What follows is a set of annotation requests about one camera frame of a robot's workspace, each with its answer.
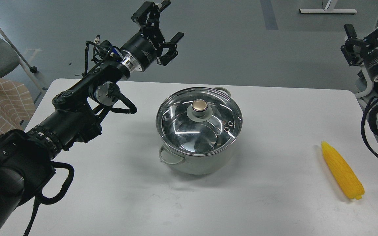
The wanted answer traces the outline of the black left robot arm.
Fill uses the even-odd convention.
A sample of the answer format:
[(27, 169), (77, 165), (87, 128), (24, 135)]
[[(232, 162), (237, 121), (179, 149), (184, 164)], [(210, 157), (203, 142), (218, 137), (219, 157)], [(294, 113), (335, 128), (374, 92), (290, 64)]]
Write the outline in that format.
[(117, 82), (133, 71), (144, 72), (154, 61), (166, 66), (178, 55), (177, 42), (184, 34), (166, 42), (159, 28), (160, 14), (170, 4), (144, 2), (131, 17), (140, 29), (122, 47), (100, 42), (99, 35), (87, 41), (83, 77), (52, 99), (54, 112), (28, 132), (14, 129), (0, 135), (0, 229), (18, 206), (34, 199), (27, 236), (38, 207), (59, 202), (72, 183), (74, 168), (55, 162), (57, 154), (99, 136), (109, 112), (137, 112)]

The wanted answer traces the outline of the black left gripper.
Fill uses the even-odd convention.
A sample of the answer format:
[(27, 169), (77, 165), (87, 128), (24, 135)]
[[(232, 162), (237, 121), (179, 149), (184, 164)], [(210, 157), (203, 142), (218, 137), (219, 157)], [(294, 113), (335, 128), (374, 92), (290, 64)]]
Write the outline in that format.
[(178, 55), (177, 43), (184, 33), (178, 32), (170, 42), (165, 42), (159, 28), (160, 13), (170, 4), (169, 0), (160, 3), (146, 1), (133, 13), (132, 22), (140, 30), (120, 48), (122, 61), (130, 71), (144, 72), (154, 62), (166, 66)]

